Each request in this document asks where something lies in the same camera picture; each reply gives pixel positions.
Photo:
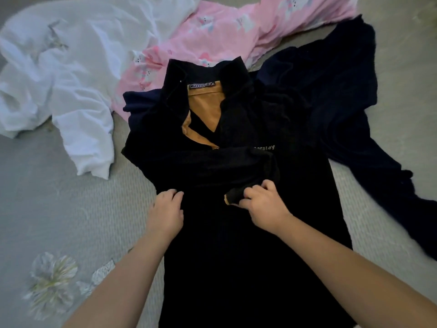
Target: shirt collar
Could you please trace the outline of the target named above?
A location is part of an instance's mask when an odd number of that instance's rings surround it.
[[[189,84],[202,84],[219,80],[225,97],[233,96],[244,87],[252,85],[250,75],[241,57],[222,61],[213,67],[170,59],[160,100],[184,121],[189,111]]]

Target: right hand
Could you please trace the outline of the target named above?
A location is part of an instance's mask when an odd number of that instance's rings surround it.
[[[275,184],[269,180],[264,180],[261,186],[247,187],[238,207],[247,209],[256,226],[274,235],[278,235],[283,222],[293,216],[279,196]]]

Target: left hand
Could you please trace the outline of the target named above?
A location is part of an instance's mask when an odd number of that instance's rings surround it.
[[[180,209],[183,192],[170,189],[159,193],[149,208],[145,234],[157,236],[170,243],[183,226],[183,210]]]

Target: gray carpet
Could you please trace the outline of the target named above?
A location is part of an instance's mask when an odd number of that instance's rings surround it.
[[[240,6],[258,0],[212,0]],[[432,0],[359,0],[377,33],[379,102],[367,110],[371,135],[414,172],[419,196],[437,199],[437,27],[414,20]],[[30,0],[1,0],[0,21]],[[285,39],[280,48],[326,36],[333,27]],[[16,139],[0,137],[0,321],[2,327],[58,327],[35,321],[21,297],[32,261],[48,251],[76,259],[74,281],[118,261],[144,230],[154,187],[121,154],[128,125],[114,115],[116,159],[109,181],[76,176],[50,121]],[[358,185],[331,163],[354,249],[437,303],[437,262]],[[160,266],[140,327],[156,327],[163,299]],[[77,297],[75,306],[82,298]]]

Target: pink clothing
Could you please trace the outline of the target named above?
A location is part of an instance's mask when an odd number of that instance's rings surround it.
[[[283,36],[352,18],[358,0],[261,0],[233,8],[200,1],[166,42],[147,48],[124,72],[113,109],[125,120],[123,93],[163,86],[169,59],[211,67],[241,56],[249,68]]]

